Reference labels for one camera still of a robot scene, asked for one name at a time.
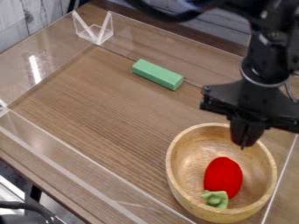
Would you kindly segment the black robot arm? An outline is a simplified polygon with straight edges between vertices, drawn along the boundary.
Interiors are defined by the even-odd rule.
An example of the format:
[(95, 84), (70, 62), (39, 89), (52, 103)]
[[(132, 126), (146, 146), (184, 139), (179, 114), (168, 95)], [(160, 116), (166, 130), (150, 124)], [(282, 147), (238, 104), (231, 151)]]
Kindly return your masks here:
[(228, 118), (231, 141), (242, 148), (253, 146), (271, 128), (299, 133), (299, 99), (287, 85), (299, 72), (299, 0), (179, 0), (187, 10), (176, 14), (144, 0), (124, 1), (168, 23), (187, 22), (215, 8), (249, 21), (242, 79), (206, 85), (200, 109)]

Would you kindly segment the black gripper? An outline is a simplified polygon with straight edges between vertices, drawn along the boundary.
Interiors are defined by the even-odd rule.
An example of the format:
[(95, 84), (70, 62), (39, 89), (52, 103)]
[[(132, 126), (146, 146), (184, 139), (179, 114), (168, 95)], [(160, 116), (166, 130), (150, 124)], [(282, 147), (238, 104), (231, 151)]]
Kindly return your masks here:
[(299, 133), (299, 102), (278, 87), (261, 87), (239, 80), (204, 86), (202, 95), (200, 109), (231, 120), (231, 141), (240, 149), (253, 146), (270, 128)]

